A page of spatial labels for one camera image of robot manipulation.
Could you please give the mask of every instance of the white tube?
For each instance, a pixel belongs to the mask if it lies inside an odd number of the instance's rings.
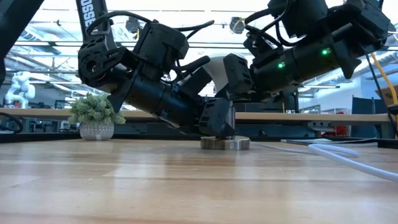
[[[396,173],[378,169],[378,168],[375,168],[372,166],[368,166],[366,164],[362,164],[360,162],[353,161],[351,159],[347,159],[346,157],[357,157],[358,152],[351,150],[351,149],[346,149],[344,147],[329,146],[327,144],[311,144],[307,147],[307,150],[303,150],[303,149],[289,149],[289,148],[275,147],[275,146],[260,144],[260,143],[256,143],[256,142],[252,142],[251,144],[253,144],[255,146],[279,149],[279,150],[287,151],[287,152],[295,152],[295,153],[313,154],[313,155],[323,156],[327,159],[335,161],[339,164],[343,164],[350,168],[356,169],[358,171],[398,183],[398,174],[396,174]]]

